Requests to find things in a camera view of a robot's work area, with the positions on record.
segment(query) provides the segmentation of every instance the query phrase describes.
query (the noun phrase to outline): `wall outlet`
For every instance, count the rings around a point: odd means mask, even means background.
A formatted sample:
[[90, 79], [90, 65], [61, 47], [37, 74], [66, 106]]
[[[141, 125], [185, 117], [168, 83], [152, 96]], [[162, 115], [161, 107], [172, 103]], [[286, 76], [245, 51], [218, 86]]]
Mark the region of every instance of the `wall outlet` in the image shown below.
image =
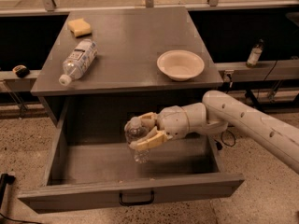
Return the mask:
[[223, 74], [223, 82], [233, 82], [234, 70], [225, 70]]

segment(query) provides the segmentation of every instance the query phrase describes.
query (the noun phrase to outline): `bottle cap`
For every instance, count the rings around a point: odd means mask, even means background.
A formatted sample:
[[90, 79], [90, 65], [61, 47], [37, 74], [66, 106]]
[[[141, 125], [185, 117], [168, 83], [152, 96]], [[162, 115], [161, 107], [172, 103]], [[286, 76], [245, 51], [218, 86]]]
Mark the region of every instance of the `bottle cap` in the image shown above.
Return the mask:
[[61, 75], [59, 78], [59, 83], [63, 86], [68, 86], [72, 82], [72, 78], [68, 75]]
[[141, 127], [141, 119], [139, 117], [132, 117], [130, 120], [130, 126], [133, 129]]

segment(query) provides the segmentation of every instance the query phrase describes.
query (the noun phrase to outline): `wire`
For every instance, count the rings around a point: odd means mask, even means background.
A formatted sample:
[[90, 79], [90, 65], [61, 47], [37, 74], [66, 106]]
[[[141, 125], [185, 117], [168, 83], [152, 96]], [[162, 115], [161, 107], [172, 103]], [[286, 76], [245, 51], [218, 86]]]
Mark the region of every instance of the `wire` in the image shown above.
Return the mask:
[[42, 224], [41, 222], [34, 222], [34, 221], [27, 221], [27, 220], [16, 220], [16, 219], [12, 219], [9, 217], [4, 216], [2, 213], [0, 213], [0, 216], [3, 217], [4, 219], [10, 220], [10, 221], [14, 221], [14, 222], [20, 222], [20, 223], [32, 223], [32, 224]]
[[[231, 136], [233, 137], [233, 144], [232, 144], [232, 145], [230, 145], [230, 144], [228, 144], [228, 143], [226, 143], [226, 142], [224, 141], [224, 139], [223, 139], [223, 134], [224, 134], [225, 132], [230, 133]], [[225, 146], [227, 146], [227, 147], [233, 147], [233, 146], [235, 146], [235, 140], [236, 140], [236, 138], [235, 138], [235, 135], [233, 134], [233, 132], [231, 132], [231, 131], [229, 131], [229, 130], [226, 130], [225, 132], [222, 132], [222, 133], [221, 133], [221, 141], [222, 141], [222, 143], [223, 143]]]
[[[297, 28], [295, 31], [293, 31], [292, 34], [290, 35], [290, 37], [292, 37], [293, 35], [295, 35], [298, 31], [299, 31], [299, 28]], [[268, 72], [268, 74], [264, 77], [263, 82], [267, 80], [267, 78], [269, 77], [269, 75], [272, 73], [272, 71], [274, 70], [274, 68], [277, 66], [281, 53], [282, 53], [282, 51], [280, 50], [280, 52], [278, 54], [277, 60], [275, 61], [274, 65], [272, 66], [272, 68], [270, 69], [270, 71]], [[259, 100], [259, 94], [260, 94], [260, 89], [258, 89], [258, 93], [257, 93], [257, 96], [256, 96], [257, 100]]]

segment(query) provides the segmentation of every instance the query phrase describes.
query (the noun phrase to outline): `plastic water bottle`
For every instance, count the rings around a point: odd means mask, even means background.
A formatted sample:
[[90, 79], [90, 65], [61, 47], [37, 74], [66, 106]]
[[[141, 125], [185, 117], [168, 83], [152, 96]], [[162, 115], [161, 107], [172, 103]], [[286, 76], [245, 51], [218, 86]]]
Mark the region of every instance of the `plastic water bottle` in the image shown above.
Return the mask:
[[[145, 137], [149, 133], [147, 127], [142, 126], [141, 119], [139, 117], [133, 117], [130, 120], [130, 126], [125, 133], [126, 140], [129, 144]], [[134, 159], [138, 163], [145, 163], [149, 160], [150, 151], [148, 149], [138, 151], [135, 150]]]
[[96, 55], [96, 44], [90, 39], [82, 40], [64, 61], [64, 74], [60, 76], [59, 82], [68, 86], [72, 81], [81, 78]]
[[260, 39], [258, 43], [254, 44], [250, 56], [246, 62], [246, 66], [248, 68], [255, 66], [256, 63], [259, 61], [260, 56], [263, 52], [263, 46], [264, 46], [264, 42], [262, 39]]

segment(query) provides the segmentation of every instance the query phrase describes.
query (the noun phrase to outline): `yellow sponge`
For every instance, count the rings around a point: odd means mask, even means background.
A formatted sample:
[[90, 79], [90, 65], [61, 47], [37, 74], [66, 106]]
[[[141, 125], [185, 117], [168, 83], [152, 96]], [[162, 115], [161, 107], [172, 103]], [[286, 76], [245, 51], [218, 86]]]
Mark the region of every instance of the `yellow sponge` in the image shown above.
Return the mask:
[[92, 27], [84, 19], [76, 19], [67, 23], [67, 28], [71, 30], [75, 37], [87, 35], [92, 32]]

